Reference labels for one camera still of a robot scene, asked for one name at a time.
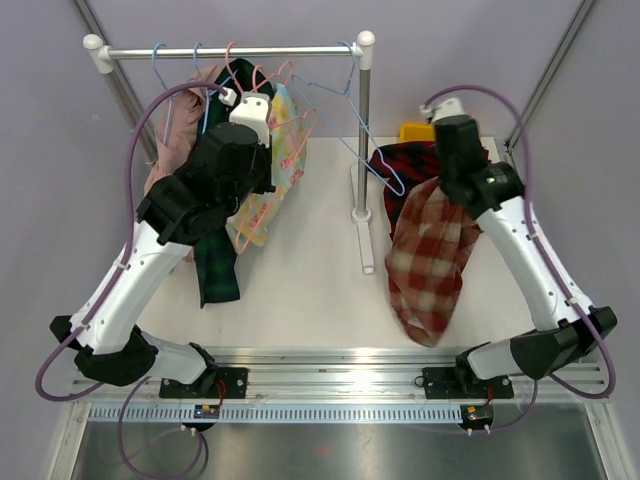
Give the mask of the red beige plaid skirt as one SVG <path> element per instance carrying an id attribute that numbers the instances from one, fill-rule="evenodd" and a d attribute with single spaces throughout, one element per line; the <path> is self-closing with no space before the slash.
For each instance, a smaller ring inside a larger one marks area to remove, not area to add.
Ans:
<path id="1" fill-rule="evenodd" d="M 385 267 L 390 306 L 414 342 L 433 347 L 446 331 L 481 233 L 464 208 L 449 201 L 437 179 L 409 193 Z"/>

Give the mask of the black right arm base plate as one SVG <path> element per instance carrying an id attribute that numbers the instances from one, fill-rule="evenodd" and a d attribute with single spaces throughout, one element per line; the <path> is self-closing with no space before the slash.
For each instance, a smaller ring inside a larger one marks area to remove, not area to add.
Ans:
<path id="1" fill-rule="evenodd" d="M 515 397 L 511 381 L 506 376 L 475 380 L 460 376 L 454 367 L 425 367 L 413 383 L 430 400 L 510 400 Z"/>

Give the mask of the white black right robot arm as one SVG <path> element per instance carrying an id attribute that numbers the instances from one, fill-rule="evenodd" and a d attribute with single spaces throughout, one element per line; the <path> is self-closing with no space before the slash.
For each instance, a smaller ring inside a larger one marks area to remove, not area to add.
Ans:
<path id="1" fill-rule="evenodd" d="M 490 380 L 541 380 L 591 354 L 616 326 L 609 307 L 595 307 L 561 266 L 526 207 L 525 186 L 511 165 L 490 162 L 477 123 L 466 114 L 434 123 L 439 186 L 489 237 L 523 294 L 533 330 L 486 343 L 456 359 L 454 384 L 476 396 Z"/>

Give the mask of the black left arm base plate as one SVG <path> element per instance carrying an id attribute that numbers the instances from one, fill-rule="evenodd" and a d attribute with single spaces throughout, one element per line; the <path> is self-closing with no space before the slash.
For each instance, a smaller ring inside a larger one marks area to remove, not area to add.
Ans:
<path id="1" fill-rule="evenodd" d="M 159 397 L 163 399 L 244 399 L 249 370 L 242 367 L 207 368 L 191 384 L 163 379 Z"/>

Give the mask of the dark green plaid skirt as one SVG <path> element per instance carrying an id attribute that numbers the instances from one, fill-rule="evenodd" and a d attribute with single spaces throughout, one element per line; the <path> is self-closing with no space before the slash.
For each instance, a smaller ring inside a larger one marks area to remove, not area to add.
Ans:
<path id="1" fill-rule="evenodd" d="M 232 73 L 243 88 L 251 84 L 251 72 L 254 65 L 245 59 L 235 59 L 230 63 Z M 231 87 L 237 92 L 237 88 L 231 74 L 226 67 L 221 73 L 205 73 L 202 69 L 197 71 L 196 79 L 205 80 L 220 86 Z M 215 97 L 215 92 L 211 94 L 209 110 L 206 110 L 206 117 L 198 124 L 198 140 L 203 133 L 209 133 L 217 124 L 229 118 L 229 109 Z M 199 285 L 200 307 L 207 304 L 226 303 L 240 299 L 240 289 L 235 272 L 237 253 L 232 245 L 232 241 L 227 233 L 226 226 L 215 229 L 201 240 L 195 247 L 196 272 Z"/>

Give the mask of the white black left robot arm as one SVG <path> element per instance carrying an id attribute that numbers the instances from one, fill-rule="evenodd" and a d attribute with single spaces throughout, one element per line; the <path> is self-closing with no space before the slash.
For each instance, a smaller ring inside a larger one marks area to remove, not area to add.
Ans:
<path id="1" fill-rule="evenodd" d="M 205 397 L 218 366 L 201 346 L 158 339 L 137 324 L 168 273 L 208 234 L 223 229 L 251 194 L 272 193 L 270 136 L 222 122 L 197 142 L 187 161 L 155 181 L 136 210 L 133 235 L 90 298 L 50 324 L 69 340 L 87 379 L 124 387 L 161 377 L 183 397 Z"/>

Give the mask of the blue wire hanger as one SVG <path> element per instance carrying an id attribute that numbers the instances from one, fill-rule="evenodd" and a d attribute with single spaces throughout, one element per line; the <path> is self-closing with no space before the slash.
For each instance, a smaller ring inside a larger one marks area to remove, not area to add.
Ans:
<path id="1" fill-rule="evenodd" d="M 406 193 L 405 184 L 385 158 L 381 159 L 381 169 L 370 165 L 369 148 L 373 147 L 376 153 L 381 152 L 369 128 L 373 47 L 340 41 L 335 46 L 305 47 L 303 53 L 350 59 L 349 74 L 340 88 L 309 80 L 298 73 L 291 75 L 291 86 L 297 97 L 315 112 L 327 132 L 355 157 L 356 200 L 366 199 L 369 174 L 379 179 L 391 193 L 403 196 Z"/>

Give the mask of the pink hanger with plaid skirt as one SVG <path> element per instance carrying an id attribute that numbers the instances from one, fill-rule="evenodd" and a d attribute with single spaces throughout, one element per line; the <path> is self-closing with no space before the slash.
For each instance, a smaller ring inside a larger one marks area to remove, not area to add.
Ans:
<path id="1" fill-rule="evenodd" d="M 277 93 L 277 86 L 279 84 L 287 86 L 293 73 L 294 67 L 291 61 L 285 61 L 272 73 L 267 72 L 262 65 L 257 64 L 253 67 L 251 73 L 251 88 L 249 92 L 251 94 L 266 95 L 267 99 L 272 101 Z"/>

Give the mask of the red black plaid skirt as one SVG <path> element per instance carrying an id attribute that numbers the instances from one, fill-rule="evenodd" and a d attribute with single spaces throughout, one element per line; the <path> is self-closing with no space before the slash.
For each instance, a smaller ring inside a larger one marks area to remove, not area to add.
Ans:
<path id="1" fill-rule="evenodd" d="M 382 146 L 369 165 L 389 185 L 383 189 L 384 206 L 394 236 L 397 220 L 410 191 L 439 175 L 440 162 L 433 141 L 412 141 Z"/>

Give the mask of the pastel tie-dye garment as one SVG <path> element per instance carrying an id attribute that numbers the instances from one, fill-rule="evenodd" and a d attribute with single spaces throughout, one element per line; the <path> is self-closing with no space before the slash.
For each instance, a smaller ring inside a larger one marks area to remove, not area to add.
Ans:
<path id="1" fill-rule="evenodd" d="M 307 131 L 286 86 L 279 84 L 269 119 L 274 193 L 252 194 L 227 224 L 232 244 L 243 253 L 252 243 L 263 247 L 268 227 L 284 203 L 289 190 L 304 175 Z"/>

